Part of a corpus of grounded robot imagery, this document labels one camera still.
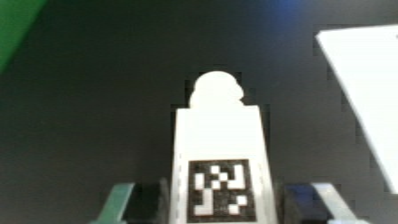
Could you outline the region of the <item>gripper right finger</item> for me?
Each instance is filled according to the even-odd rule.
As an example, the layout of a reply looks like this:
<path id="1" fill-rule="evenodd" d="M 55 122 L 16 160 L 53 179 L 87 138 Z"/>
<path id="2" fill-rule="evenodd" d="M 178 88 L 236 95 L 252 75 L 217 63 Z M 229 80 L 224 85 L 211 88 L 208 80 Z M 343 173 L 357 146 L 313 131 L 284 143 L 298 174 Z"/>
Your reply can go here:
<path id="1" fill-rule="evenodd" d="M 357 218 L 330 183 L 300 183 L 284 186 L 281 223 L 371 224 Z"/>

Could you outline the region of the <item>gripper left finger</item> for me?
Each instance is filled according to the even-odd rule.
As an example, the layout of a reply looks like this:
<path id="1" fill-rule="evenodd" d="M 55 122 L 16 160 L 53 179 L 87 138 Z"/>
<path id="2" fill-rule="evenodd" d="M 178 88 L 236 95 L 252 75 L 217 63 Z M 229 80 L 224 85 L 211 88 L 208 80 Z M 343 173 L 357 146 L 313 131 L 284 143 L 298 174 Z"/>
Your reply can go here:
<path id="1" fill-rule="evenodd" d="M 98 218 L 87 224 L 167 224 L 167 183 L 115 184 Z"/>

